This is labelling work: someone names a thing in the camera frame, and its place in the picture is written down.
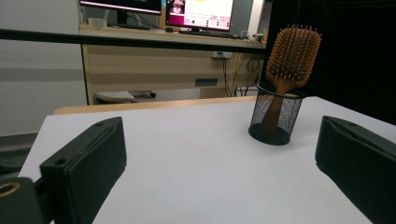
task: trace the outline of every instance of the white table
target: white table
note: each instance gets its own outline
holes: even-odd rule
[[[303,100],[290,143],[248,134],[254,101],[48,116],[20,176],[97,121],[121,116],[128,164],[94,223],[371,223],[316,166],[323,115],[396,142],[396,127]]]

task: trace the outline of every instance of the computer monitor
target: computer monitor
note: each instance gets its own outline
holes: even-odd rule
[[[127,12],[161,16],[162,0],[79,0],[81,6],[117,10],[117,23],[127,24]]]
[[[165,25],[229,32],[233,0],[166,0]]]

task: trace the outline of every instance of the mesh pencil cup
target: mesh pencil cup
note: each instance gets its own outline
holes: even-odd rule
[[[305,94],[292,90],[279,95],[271,84],[260,83],[257,88],[259,91],[248,128],[249,134],[269,145],[286,145],[290,141]]]

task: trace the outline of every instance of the wooden hairbrush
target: wooden hairbrush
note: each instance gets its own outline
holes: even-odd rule
[[[292,25],[281,30],[266,67],[265,76],[276,88],[276,94],[301,88],[308,81],[318,53],[321,36],[307,27]],[[283,98],[274,97],[262,119],[262,134],[276,134]]]

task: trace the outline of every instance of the desk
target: desk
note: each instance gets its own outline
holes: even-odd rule
[[[57,110],[62,115],[46,117],[20,176],[36,181],[38,165],[56,150],[121,116],[128,164],[94,223],[371,223],[316,166],[321,119],[346,119],[395,143],[396,126],[307,97],[290,143],[276,147],[248,134],[254,97],[217,100]]]
[[[94,93],[98,91],[210,88],[218,90],[207,91],[210,94],[202,94],[201,98],[222,97],[226,96],[226,82],[231,89],[251,87],[255,86],[255,77],[260,79],[262,73],[263,43],[158,30],[97,29],[85,24],[80,25],[79,34],[163,43],[159,48],[145,44],[137,47],[82,45],[89,105],[97,103]],[[222,59],[211,57],[214,50],[227,49],[233,55],[225,60],[225,66]],[[256,69],[252,72],[248,66]]]

